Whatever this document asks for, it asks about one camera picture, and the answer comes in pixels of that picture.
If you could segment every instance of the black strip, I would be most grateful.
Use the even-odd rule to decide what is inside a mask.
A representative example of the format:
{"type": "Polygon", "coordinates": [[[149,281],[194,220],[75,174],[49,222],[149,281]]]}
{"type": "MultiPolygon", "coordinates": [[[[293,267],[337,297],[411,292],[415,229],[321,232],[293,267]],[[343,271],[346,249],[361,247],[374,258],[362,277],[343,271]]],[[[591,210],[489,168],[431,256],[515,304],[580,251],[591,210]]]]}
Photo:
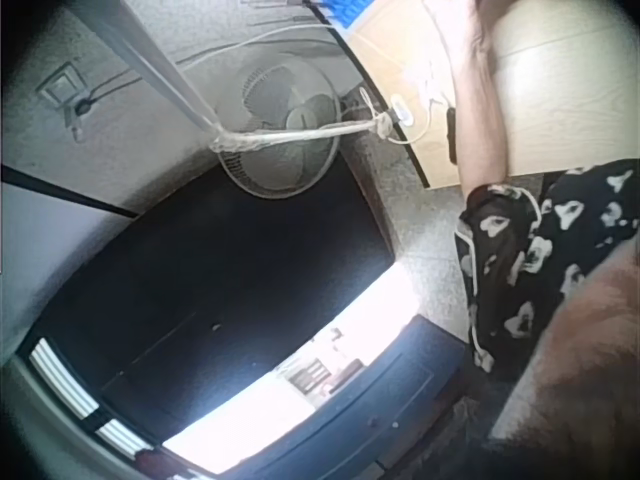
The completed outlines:
{"type": "MultiPolygon", "coordinates": [[[[329,21],[326,19],[326,17],[324,16],[324,14],[318,9],[318,7],[309,6],[309,10],[313,12],[316,18],[320,21],[320,23],[323,23],[325,25],[331,25],[329,21]]],[[[369,76],[365,68],[362,66],[362,64],[360,63],[360,60],[358,60],[358,58],[355,56],[351,48],[349,48],[349,45],[347,45],[344,39],[333,28],[327,28],[327,30],[329,31],[331,36],[335,39],[335,41],[338,43],[338,45],[342,48],[342,50],[344,50],[344,53],[347,55],[347,57],[349,57],[349,60],[351,60],[351,62],[355,65],[356,69],[358,70],[358,73],[360,73],[360,75],[362,75],[362,78],[364,78],[364,81],[367,82],[367,85],[369,86],[369,88],[371,89],[371,92],[380,103],[380,106],[382,107],[382,109],[388,110],[389,105],[387,105],[387,102],[385,101],[384,97],[380,93],[380,90],[378,90],[378,87],[376,86],[374,81],[371,79],[371,77],[369,76]]],[[[407,137],[405,136],[404,132],[400,128],[400,125],[396,123],[394,124],[393,128],[398,134],[398,137],[400,138],[400,140],[406,142],[407,137]]],[[[416,154],[413,151],[413,148],[411,148],[411,145],[404,145],[404,147],[407,151],[407,154],[409,155],[409,158],[411,159],[411,163],[413,163],[413,166],[418,172],[418,177],[420,177],[420,181],[422,182],[422,185],[424,186],[424,188],[429,188],[431,185],[429,184],[429,181],[427,180],[427,176],[422,170],[422,166],[420,165],[420,162],[418,161],[418,157],[416,157],[416,154]]]]}
{"type": "Polygon", "coordinates": [[[19,170],[11,167],[7,167],[6,165],[2,165],[2,181],[4,183],[8,183],[9,185],[24,188],[25,190],[41,193],[49,197],[59,198],[68,202],[77,203],[79,205],[84,205],[85,207],[97,208],[98,210],[116,213],[118,215],[122,215],[123,217],[136,218],[138,216],[137,213],[134,213],[130,210],[116,207],[115,205],[101,202],[100,200],[96,200],[95,198],[87,197],[80,193],[67,190],[66,188],[59,187],[58,185],[54,185],[53,183],[45,182],[44,180],[32,177],[31,175],[27,175],[26,173],[20,172],[19,170]]]}
{"type": "Polygon", "coordinates": [[[87,432],[95,432],[109,423],[113,417],[102,406],[98,406],[88,417],[82,420],[82,426],[87,432]]]}

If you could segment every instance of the black patterned clothing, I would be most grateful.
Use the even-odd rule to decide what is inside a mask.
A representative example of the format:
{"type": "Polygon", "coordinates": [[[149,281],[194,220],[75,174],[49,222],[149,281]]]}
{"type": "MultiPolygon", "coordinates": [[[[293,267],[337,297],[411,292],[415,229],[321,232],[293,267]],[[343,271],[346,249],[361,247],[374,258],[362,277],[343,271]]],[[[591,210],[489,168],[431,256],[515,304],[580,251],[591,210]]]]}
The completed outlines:
{"type": "Polygon", "coordinates": [[[476,365],[516,379],[560,304],[636,234],[639,164],[569,170],[540,203],[503,184],[469,195],[455,239],[476,365]]]}

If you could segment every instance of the hand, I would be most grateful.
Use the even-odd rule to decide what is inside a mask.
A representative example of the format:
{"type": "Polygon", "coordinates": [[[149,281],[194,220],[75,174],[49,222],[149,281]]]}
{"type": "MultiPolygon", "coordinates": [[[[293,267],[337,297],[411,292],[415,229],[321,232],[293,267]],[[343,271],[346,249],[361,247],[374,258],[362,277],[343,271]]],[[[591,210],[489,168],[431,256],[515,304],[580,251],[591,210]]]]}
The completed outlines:
{"type": "Polygon", "coordinates": [[[433,18],[452,67],[488,50],[477,0],[423,0],[433,18]]]}

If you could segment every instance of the textured wall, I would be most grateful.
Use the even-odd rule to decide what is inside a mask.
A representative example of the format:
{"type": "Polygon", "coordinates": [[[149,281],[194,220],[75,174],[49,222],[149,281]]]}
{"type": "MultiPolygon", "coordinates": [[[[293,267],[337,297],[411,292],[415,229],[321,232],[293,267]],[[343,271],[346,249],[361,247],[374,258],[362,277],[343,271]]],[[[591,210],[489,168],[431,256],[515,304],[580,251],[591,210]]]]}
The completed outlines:
{"type": "MultiPolygon", "coordinates": [[[[256,21],[309,15],[301,9],[259,12],[236,0],[130,0],[130,4],[175,59],[292,24],[250,26],[256,21]]],[[[317,29],[277,38],[287,37],[332,42],[327,32],[317,29]]],[[[246,56],[273,49],[321,57],[318,62],[339,91],[346,92],[359,81],[337,47],[310,42],[243,49],[201,64],[188,75],[205,98],[215,102],[221,83],[246,56]]],[[[86,141],[76,144],[61,114],[35,93],[66,61],[76,65],[90,88],[127,68],[72,13],[59,9],[3,91],[3,161],[7,165],[141,213],[216,163],[215,156],[202,153],[204,135],[144,82],[94,106],[84,123],[86,141]]],[[[134,77],[126,75],[113,86],[134,77]]]]}
{"type": "Polygon", "coordinates": [[[130,222],[2,184],[2,363],[67,278],[130,222]]]}

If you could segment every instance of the wall switch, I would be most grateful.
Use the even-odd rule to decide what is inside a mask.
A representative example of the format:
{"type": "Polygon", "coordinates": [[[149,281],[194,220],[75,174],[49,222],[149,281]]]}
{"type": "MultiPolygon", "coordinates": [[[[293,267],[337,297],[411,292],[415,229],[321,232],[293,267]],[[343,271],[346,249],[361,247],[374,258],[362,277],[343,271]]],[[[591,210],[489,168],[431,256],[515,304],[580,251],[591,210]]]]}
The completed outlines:
{"type": "Polygon", "coordinates": [[[55,109],[70,106],[89,95],[87,85],[70,62],[53,72],[36,92],[55,109]]]}

